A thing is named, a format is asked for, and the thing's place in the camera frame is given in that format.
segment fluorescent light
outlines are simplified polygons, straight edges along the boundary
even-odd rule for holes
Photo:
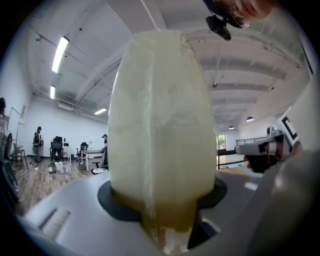
[[[252,116],[249,116],[249,117],[246,119],[247,122],[252,122],[253,120],[254,120],[254,118],[253,118]]]
[[[55,90],[56,90],[56,87],[51,85],[51,87],[50,87],[50,98],[53,99],[53,100],[55,99]]]
[[[65,49],[66,49],[68,43],[69,43],[69,39],[68,38],[66,38],[64,36],[61,37],[60,42],[59,42],[58,47],[57,47],[56,52],[55,52],[54,60],[53,60],[53,65],[52,65],[52,71],[53,72],[58,73],[58,68],[59,68],[59,65],[60,65],[60,62],[61,62],[61,58],[62,58],[62,55],[65,52]]]
[[[95,115],[99,115],[99,114],[101,114],[101,113],[103,113],[105,111],[107,111],[107,110],[105,108],[103,108],[103,109],[100,109],[99,111],[95,112],[94,114]]]

